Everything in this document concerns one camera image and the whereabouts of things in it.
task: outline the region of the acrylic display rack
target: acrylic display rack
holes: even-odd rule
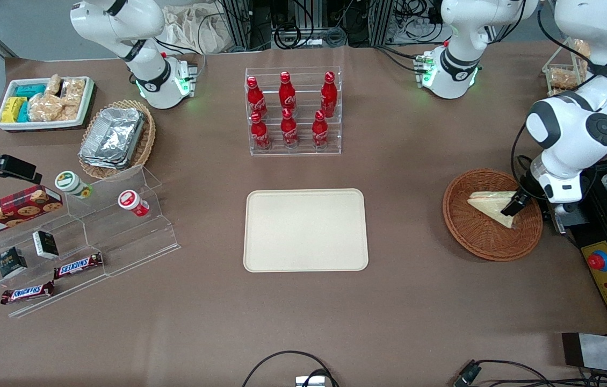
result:
[[[51,297],[0,305],[11,318],[25,316],[180,248],[172,224],[161,211],[156,193],[161,182],[146,168],[136,166],[91,186],[93,192],[87,199],[64,195],[63,209],[0,232],[0,254],[17,247],[27,264],[26,270],[11,278],[3,279],[0,272],[0,301],[6,289],[23,289],[51,281],[55,267],[94,253],[103,255],[102,266],[56,279],[55,294]],[[133,189],[147,201],[150,211],[146,216],[136,216],[117,205],[117,196],[127,189]],[[60,253],[55,260],[36,255],[32,234],[38,230],[55,238]]]
[[[297,91],[297,134],[299,146],[288,149],[284,146],[282,130],[279,125],[282,121],[282,107],[279,103],[279,74],[289,71],[291,83]],[[337,87],[337,106],[335,115],[326,118],[328,123],[328,147],[316,150],[313,146],[313,132],[311,127],[315,120],[315,112],[320,109],[320,92],[325,83],[325,73],[335,73]],[[245,82],[249,76],[255,76],[258,86],[265,96],[268,113],[263,122],[268,127],[272,147],[262,150],[254,145],[250,135],[249,88]],[[342,73],[338,66],[304,67],[304,68],[247,68],[244,77],[244,100],[247,107],[247,134],[249,136],[249,149],[251,156],[314,156],[320,154],[341,154],[342,152]]]

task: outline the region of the brown table surface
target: brown table surface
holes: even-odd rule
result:
[[[412,47],[422,52],[426,47]],[[559,333],[607,333],[583,258],[546,228],[524,259],[495,263],[461,248],[444,226],[448,183],[466,170],[508,170],[512,140],[545,96],[551,44],[498,44],[464,96],[419,90],[372,49],[210,56],[196,97],[152,110],[147,167],[180,250],[22,319],[0,306],[0,385],[241,385],[261,358],[305,350],[342,385],[445,385],[471,358],[515,360],[548,377],[566,367]],[[244,69],[343,67],[343,154],[251,157]],[[7,80],[92,77],[95,111],[141,99],[119,60],[7,61]],[[524,135],[520,151],[539,148]],[[80,170],[82,131],[9,134],[0,154],[38,165],[44,182]],[[0,181],[0,197],[29,186]],[[256,189],[345,188],[365,196],[370,264],[360,272],[251,274],[242,265],[244,211]],[[293,385],[313,362],[266,363],[250,385]],[[482,379],[530,375],[491,365]]]

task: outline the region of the round wicker basket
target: round wicker basket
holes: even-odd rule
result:
[[[139,137],[139,142],[136,143],[136,149],[134,150],[134,156],[132,157],[132,162],[129,164],[129,168],[133,167],[134,165],[146,164],[149,156],[151,156],[153,142],[156,140],[156,123],[153,121],[151,112],[149,112],[148,108],[142,105],[142,103],[129,100],[117,101],[109,104],[105,108],[134,108],[143,112],[144,115],[146,115],[146,121],[144,121],[142,128],[143,132]],[[99,112],[96,113],[96,115],[89,122],[89,125],[86,128],[86,132],[84,133],[84,138],[82,139],[82,144],[86,140],[86,137],[88,136],[89,132],[91,131],[91,127],[93,126],[93,123],[95,122],[96,118],[98,118],[98,115],[102,111],[103,109],[99,110]],[[86,172],[88,176],[92,176],[99,179],[110,177],[122,171],[122,169],[94,167],[92,165],[86,164],[82,161],[82,159],[80,159],[80,164],[82,165],[82,169],[84,170],[84,172]]]
[[[514,228],[500,225],[468,204],[476,191],[515,191],[515,179],[494,169],[473,169],[454,179],[444,192],[442,211],[451,235],[478,257],[511,261],[528,255],[542,236],[542,214],[536,200],[517,214]]]

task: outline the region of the aluminum foil container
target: aluminum foil container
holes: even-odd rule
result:
[[[104,109],[93,123],[78,156],[95,167],[129,167],[145,120],[144,114],[136,109]]]

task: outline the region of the red box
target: red box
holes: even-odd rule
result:
[[[0,200],[0,231],[62,208],[55,191],[35,185]]]

